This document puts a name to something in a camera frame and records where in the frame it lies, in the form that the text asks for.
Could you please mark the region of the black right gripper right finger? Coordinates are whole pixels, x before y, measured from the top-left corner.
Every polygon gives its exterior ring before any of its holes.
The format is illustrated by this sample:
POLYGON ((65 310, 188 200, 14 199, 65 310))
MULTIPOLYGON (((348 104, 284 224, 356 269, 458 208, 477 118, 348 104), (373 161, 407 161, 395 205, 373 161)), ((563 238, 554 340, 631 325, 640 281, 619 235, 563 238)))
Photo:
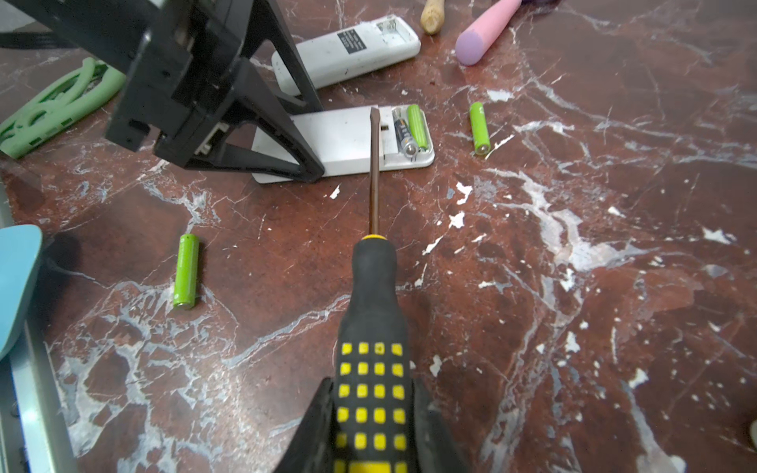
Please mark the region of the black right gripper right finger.
POLYGON ((468 472, 469 468, 441 410, 420 380, 412 380, 413 435, 418 471, 468 472))

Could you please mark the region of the black yellow screwdriver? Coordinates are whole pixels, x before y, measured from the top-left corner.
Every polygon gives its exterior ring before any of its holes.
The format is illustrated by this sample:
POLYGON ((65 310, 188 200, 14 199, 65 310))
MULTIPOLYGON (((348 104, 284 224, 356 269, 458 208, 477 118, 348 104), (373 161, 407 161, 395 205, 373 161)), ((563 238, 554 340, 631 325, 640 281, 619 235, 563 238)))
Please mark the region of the black yellow screwdriver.
POLYGON ((340 323, 334 446, 336 472, 414 472, 407 327, 398 305, 396 250, 380 232, 382 117, 370 111, 368 234, 352 256, 353 285, 340 323))

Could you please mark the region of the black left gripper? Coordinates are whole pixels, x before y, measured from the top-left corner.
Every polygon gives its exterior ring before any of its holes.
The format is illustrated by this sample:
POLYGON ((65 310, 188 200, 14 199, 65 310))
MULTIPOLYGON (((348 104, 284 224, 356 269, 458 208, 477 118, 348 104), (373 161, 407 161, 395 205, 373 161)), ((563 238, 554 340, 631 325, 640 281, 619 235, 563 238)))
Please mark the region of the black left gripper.
POLYGON ((184 169, 314 182, 325 169, 290 114, 322 112, 276 1, 15 1, 13 7, 126 75, 108 140, 184 169), (298 88, 271 90, 250 61, 274 45, 298 88), (293 158, 228 142, 251 123, 293 158))

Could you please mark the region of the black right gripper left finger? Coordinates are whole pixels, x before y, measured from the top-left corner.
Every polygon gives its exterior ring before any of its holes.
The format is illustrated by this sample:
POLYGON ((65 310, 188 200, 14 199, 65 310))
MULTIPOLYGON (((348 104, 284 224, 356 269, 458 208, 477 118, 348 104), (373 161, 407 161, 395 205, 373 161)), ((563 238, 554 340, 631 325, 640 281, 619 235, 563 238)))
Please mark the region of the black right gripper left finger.
POLYGON ((324 378, 302 421, 274 469, 281 472, 332 472, 335 461, 335 408, 332 399, 334 382, 324 378))

